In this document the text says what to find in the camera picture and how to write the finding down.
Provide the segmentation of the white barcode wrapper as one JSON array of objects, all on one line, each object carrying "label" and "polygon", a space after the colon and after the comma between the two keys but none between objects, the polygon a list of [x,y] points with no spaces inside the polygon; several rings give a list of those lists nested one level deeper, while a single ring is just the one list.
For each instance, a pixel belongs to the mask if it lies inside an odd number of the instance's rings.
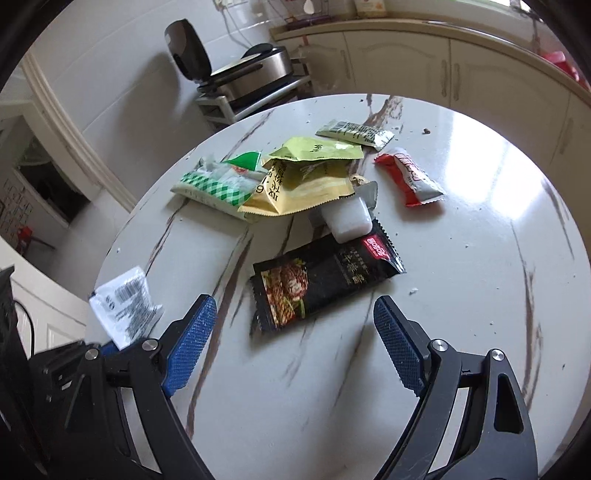
[{"label": "white barcode wrapper", "polygon": [[97,287],[89,304],[118,350],[148,336],[163,314],[150,296],[145,272],[138,266]]}]

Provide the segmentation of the black beef jerky packet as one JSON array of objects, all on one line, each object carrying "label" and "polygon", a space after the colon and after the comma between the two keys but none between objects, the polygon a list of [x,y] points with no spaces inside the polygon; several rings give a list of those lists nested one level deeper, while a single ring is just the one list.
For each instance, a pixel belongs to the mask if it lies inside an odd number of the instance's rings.
[{"label": "black beef jerky packet", "polygon": [[278,331],[396,275],[406,268],[377,219],[369,234],[339,244],[331,234],[253,265],[256,319]]}]

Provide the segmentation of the white plastic cup container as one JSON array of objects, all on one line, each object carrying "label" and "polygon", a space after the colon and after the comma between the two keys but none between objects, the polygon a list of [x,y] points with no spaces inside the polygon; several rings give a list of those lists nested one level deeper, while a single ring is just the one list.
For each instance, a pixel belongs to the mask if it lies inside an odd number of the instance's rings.
[{"label": "white plastic cup container", "polygon": [[373,220],[362,197],[352,195],[321,206],[321,215],[339,244],[363,237],[372,231]]}]

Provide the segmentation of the red white candy wrapper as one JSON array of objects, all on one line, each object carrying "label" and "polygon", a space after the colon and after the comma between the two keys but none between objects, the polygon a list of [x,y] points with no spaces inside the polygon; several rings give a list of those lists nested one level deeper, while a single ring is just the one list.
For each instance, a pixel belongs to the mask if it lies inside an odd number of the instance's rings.
[{"label": "red white candy wrapper", "polygon": [[409,208],[434,203],[445,196],[444,189],[402,147],[377,155],[374,163],[383,168],[400,188],[405,197],[405,205]]}]

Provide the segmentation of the green checkered snack wrapper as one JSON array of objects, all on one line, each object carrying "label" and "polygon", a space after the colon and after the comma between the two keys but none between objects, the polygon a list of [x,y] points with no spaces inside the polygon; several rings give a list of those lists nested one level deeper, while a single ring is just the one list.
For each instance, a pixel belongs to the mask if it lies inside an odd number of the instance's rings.
[{"label": "green checkered snack wrapper", "polygon": [[202,157],[170,191],[233,218],[249,221],[249,216],[239,208],[249,200],[266,174],[262,154],[257,151],[223,161]]}]

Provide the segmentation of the yellow tan snack bag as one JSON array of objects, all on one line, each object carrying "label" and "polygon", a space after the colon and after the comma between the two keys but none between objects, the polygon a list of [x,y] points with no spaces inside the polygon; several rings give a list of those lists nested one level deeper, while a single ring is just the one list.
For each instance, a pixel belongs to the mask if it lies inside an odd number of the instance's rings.
[{"label": "yellow tan snack bag", "polygon": [[355,189],[349,178],[351,163],[351,160],[271,160],[266,177],[238,211],[246,215],[280,217],[352,196]]}]

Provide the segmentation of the pale green barcode sachet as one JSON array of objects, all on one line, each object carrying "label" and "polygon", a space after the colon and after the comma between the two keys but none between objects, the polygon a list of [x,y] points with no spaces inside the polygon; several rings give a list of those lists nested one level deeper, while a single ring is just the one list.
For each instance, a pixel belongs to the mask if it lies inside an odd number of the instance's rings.
[{"label": "pale green barcode sachet", "polygon": [[394,139],[394,133],[392,131],[339,120],[329,121],[319,128],[315,134],[325,138],[374,148],[376,151],[381,151]]}]

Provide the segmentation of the lime green snack bag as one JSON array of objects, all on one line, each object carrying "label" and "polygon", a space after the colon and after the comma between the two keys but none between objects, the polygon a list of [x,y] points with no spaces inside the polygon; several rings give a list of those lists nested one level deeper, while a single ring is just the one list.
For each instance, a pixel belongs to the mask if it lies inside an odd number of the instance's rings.
[{"label": "lime green snack bag", "polygon": [[266,160],[317,162],[325,160],[359,160],[363,158],[360,145],[315,137],[291,137],[279,149],[266,154]]}]

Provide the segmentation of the white kitchen cart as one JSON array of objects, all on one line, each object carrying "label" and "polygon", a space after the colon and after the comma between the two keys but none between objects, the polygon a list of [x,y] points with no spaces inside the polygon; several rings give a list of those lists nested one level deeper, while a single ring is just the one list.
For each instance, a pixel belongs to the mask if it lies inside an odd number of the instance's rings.
[{"label": "white kitchen cart", "polygon": [[312,95],[310,75],[291,75],[238,100],[228,100],[224,95],[202,95],[195,103],[211,129],[218,132],[254,114]]}]

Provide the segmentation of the round white marble table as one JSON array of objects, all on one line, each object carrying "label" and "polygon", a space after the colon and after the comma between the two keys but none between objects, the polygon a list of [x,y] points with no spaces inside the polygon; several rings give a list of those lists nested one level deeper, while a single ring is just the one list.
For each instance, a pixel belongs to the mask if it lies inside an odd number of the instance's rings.
[{"label": "round white marble table", "polygon": [[[307,213],[245,222],[172,192],[201,160],[269,153],[331,120],[391,130],[444,191],[409,207],[372,154],[387,240],[330,242]],[[372,479],[417,404],[377,334],[380,297],[455,349],[502,350],[524,396],[537,463],[550,468],[590,407],[589,228],[519,148],[452,110],[386,95],[280,106],[205,140],[144,194],[98,274],[139,267],[163,315],[206,293],[218,319],[187,385],[181,425],[217,479]],[[405,272],[372,280],[388,244]]]}]

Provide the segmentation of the cream lower cabinets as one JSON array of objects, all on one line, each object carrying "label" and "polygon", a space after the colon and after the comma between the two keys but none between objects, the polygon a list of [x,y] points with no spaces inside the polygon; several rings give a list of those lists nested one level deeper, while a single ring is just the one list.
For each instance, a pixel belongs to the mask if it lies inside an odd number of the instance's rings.
[{"label": "cream lower cabinets", "polygon": [[548,60],[445,22],[349,20],[273,40],[297,48],[329,91],[412,97],[493,128],[555,183],[590,175],[590,95]]}]

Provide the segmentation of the black silver rice cooker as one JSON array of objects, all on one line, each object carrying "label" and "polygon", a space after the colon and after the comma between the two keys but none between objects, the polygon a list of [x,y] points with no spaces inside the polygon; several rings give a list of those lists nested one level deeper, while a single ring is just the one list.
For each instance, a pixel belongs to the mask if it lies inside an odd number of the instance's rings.
[{"label": "black silver rice cooker", "polygon": [[222,95],[229,102],[240,103],[269,93],[294,76],[290,55],[283,46],[256,44],[238,60],[213,70],[204,44],[187,19],[169,24],[164,38],[177,69],[197,84],[201,95]]}]

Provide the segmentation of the red plastic basin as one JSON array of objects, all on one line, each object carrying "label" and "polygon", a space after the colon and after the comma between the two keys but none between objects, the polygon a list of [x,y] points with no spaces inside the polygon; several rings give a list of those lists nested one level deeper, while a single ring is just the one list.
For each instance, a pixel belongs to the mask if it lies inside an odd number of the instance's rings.
[{"label": "red plastic basin", "polygon": [[567,74],[575,82],[577,82],[582,88],[590,90],[589,82],[578,71],[578,69],[567,60],[567,57],[562,50],[543,53],[542,57],[549,63],[553,64],[554,66],[562,70],[565,74]]}]

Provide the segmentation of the clear jar with label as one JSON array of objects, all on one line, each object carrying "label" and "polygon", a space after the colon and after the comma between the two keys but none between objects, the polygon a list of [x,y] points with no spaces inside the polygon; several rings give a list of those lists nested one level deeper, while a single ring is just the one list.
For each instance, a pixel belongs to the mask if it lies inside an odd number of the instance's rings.
[{"label": "clear jar with label", "polygon": [[355,0],[356,14],[361,18],[384,18],[388,10],[384,0]]}]

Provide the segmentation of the wall power outlet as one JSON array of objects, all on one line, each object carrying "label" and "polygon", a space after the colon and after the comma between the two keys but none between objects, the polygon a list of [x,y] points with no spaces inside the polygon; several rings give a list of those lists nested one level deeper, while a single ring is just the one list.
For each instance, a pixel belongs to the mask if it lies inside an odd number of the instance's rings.
[{"label": "wall power outlet", "polygon": [[214,0],[214,4],[217,9],[226,9],[245,4],[248,1],[249,0]]}]

